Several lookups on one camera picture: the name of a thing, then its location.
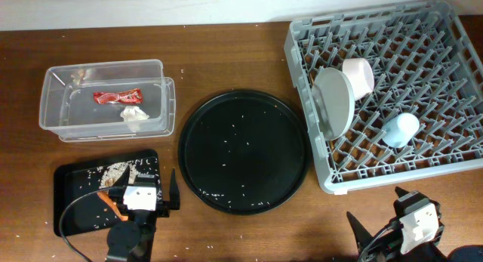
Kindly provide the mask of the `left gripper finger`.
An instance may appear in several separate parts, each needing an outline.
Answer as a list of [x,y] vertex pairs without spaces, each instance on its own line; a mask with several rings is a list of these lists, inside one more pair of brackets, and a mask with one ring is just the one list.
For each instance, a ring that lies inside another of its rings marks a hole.
[[112,179],[112,186],[120,186],[120,187],[127,186],[129,184],[130,174],[131,174],[131,169],[130,169],[130,166],[128,165],[118,178]]
[[169,206],[171,210],[180,209],[180,191],[177,185],[175,169],[172,169],[169,187]]

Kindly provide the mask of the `rice and food scraps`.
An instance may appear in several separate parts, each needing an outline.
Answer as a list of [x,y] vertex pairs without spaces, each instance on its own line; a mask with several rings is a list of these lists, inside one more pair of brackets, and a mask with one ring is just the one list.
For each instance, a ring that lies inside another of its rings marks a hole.
[[[130,162],[118,162],[118,163],[115,163],[115,164],[112,164],[112,165],[109,165],[106,170],[103,172],[103,175],[100,179],[100,186],[99,186],[99,191],[96,192],[96,194],[98,192],[101,192],[101,191],[107,191],[108,192],[108,195],[109,195],[109,191],[110,190],[115,190],[116,189],[116,186],[111,186],[112,185],[112,179],[113,178],[118,178],[122,172],[126,169],[127,166],[130,166],[130,169],[131,169],[131,174],[130,174],[130,178],[129,178],[129,182],[130,183],[133,183],[134,182],[134,178],[138,175],[138,174],[150,174],[150,173],[143,173],[141,171],[138,171],[137,167],[135,166],[135,164],[133,163],[130,163]],[[111,209],[105,202],[103,202],[107,208]],[[142,214],[147,214],[148,216],[150,215],[154,215],[154,213],[148,213],[148,212],[140,212],[140,213],[136,213],[134,215],[134,218],[136,217],[140,217],[140,215]]]

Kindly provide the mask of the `orange carrot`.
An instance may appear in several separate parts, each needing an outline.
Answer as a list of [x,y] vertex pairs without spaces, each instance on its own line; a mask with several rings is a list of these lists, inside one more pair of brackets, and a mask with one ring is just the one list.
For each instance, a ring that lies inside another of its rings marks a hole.
[[121,212],[119,211],[116,203],[114,201],[112,201],[111,198],[108,196],[108,192],[107,191],[98,192],[97,195],[99,196],[99,198],[103,202],[105,202],[112,209],[112,211],[115,213],[116,217],[119,220],[121,220],[121,221],[128,220],[128,216],[125,216],[125,215],[121,214]]

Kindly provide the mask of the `light blue cup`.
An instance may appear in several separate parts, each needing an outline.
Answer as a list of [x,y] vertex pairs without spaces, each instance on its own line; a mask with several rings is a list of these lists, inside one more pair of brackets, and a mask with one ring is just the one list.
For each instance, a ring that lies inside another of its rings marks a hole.
[[419,130],[418,118],[411,113],[402,113],[383,125],[386,132],[383,142],[393,148],[406,146]]

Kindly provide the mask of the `white tissue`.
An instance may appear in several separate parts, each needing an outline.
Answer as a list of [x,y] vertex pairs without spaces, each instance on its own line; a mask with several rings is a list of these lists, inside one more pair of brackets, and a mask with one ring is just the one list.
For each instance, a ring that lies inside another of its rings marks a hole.
[[149,119],[149,115],[142,111],[138,106],[126,106],[120,113],[120,116],[123,118],[124,122],[128,123],[128,128],[132,132],[138,132],[140,130],[139,121]]

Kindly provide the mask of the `red snack wrapper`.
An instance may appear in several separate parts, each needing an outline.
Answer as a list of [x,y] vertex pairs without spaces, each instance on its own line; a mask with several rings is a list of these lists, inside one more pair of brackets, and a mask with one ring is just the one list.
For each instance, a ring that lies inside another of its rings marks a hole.
[[98,104],[141,104],[143,94],[139,88],[123,92],[94,92],[93,99]]

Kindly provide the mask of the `grey plate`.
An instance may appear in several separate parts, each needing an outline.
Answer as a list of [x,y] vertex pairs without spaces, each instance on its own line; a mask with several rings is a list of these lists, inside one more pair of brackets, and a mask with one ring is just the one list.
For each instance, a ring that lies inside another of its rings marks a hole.
[[323,69],[311,90],[319,117],[318,127],[326,140],[342,137],[352,124],[355,97],[348,78],[334,68]]

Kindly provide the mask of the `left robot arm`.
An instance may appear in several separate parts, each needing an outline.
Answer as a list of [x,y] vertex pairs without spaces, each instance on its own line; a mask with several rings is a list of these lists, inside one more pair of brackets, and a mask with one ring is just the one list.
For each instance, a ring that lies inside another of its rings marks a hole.
[[149,261],[156,222],[180,208],[180,192],[175,172],[171,172],[169,200],[162,198],[162,187],[153,174],[139,174],[129,182],[130,168],[113,181],[107,196],[115,203],[121,217],[108,232],[108,261]]

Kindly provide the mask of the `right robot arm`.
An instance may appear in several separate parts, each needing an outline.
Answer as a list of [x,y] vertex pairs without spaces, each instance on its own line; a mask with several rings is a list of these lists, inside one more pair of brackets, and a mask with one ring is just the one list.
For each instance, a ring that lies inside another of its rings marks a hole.
[[482,261],[481,245],[462,246],[444,255],[438,249],[445,229],[440,204],[418,191],[397,186],[395,192],[395,217],[373,236],[353,214],[346,213],[355,236],[358,261]]

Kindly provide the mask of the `grey dishwasher rack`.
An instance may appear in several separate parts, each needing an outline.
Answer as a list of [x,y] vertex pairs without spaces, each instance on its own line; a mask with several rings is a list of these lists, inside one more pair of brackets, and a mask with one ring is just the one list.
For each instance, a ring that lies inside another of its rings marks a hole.
[[[284,51],[326,193],[482,167],[482,63],[449,3],[429,0],[295,20]],[[348,58],[368,60],[375,88],[355,102],[349,130],[326,140],[312,86],[323,69],[340,69]],[[402,113],[415,115],[419,130],[406,146],[387,146],[382,127]]]

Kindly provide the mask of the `black rectangular tray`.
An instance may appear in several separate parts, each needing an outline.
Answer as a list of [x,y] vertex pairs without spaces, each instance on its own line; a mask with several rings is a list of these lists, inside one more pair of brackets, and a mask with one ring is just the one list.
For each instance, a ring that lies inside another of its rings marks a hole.
[[[145,149],[134,153],[61,165],[54,172],[54,233],[59,236],[59,220],[65,207],[86,193],[99,189],[100,179],[109,165],[118,162],[135,164],[138,171],[160,175],[158,153]],[[63,219],[66,236],[113,227],[119,219],[93,194],[72,206]]]

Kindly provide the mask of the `clear plastic bin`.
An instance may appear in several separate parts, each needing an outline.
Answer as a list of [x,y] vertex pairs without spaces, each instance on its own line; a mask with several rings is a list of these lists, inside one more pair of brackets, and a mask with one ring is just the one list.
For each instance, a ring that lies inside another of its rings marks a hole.
[[166,137],[175,115],[174,80],[160,60],[86,63],[47,70],[39,125],[63,142]]

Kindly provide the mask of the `black round tray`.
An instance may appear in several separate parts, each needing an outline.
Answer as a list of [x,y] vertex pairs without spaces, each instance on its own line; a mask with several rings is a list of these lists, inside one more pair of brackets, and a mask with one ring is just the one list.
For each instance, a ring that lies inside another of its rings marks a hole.
[[187,186],[227,214],[260,214],[282,205],[299,189],[311,160],[301,118],[262,91],[206,100],[187,119],[178,143]]

